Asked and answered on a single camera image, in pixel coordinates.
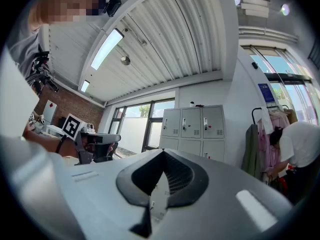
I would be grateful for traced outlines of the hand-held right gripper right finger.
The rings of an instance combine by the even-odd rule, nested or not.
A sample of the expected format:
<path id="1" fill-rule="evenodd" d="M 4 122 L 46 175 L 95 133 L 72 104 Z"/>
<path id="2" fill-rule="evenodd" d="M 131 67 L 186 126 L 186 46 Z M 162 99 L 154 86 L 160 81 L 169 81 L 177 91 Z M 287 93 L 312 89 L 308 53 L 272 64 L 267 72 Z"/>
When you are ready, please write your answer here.
<path id="1" fill-rule="evenodd" d="M 281 193 L 232 165 L 182 151 L 200 165 L 208 186 L 192 205 L 168 208 L 152 240 L 257 240 L 286 218 L 293 206 Z"/>

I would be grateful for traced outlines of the person's left hand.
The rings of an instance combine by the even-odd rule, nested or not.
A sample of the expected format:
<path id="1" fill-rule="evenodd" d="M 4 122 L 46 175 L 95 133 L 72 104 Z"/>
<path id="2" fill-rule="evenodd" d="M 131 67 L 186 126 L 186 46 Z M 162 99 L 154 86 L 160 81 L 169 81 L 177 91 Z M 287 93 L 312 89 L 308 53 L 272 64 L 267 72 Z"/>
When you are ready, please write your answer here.
<path id="1" fill-rule="evenodd" d="M 86 151 L 94 153 L 96 151 L 96 138 L 91 135 L 86 135 L 82 139 L 83 147 Z"/>

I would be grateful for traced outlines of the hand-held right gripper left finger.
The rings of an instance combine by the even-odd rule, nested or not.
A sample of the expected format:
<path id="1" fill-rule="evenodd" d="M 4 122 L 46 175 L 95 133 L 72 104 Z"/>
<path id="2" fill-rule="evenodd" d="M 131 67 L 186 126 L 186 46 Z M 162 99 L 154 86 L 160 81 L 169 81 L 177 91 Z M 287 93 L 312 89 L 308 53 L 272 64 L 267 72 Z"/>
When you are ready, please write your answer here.
<path id="1" fill-rule="evenodd" d="M 57 236 L 72 240 L 163 240 L 164 222 L 152 228 L 149 196 L 141 206 L 134 205 L 117 186 L 122 170 L 146 164 L 160 153 L 73 167 L 67 167 L 60 155 L 51 153 L 49 218 Z"/>

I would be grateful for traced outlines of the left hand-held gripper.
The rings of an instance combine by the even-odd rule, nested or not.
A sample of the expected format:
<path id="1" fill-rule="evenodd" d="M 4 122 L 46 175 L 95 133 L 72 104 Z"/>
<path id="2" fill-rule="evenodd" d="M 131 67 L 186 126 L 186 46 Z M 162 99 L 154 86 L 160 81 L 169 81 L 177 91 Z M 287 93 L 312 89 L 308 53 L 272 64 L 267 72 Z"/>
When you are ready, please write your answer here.
<path id="1" fill-rule="evenodd" d="M 61 131 L 64 134 L 64 138 L 73 140 L 77 158 L 81 165 L 90 164 L 91 162 L 107 162 L 112 158 L 109 147 L 111 144 L 121 140 L 119 134 L 96 133 L 93 124 L 84 122 L 72 114 L 67 116 Z M 85 150 L 83 146 L 83 138 L 87 135 L 94 136 L 96 140 L 95 152 L 93 153 Z"/>

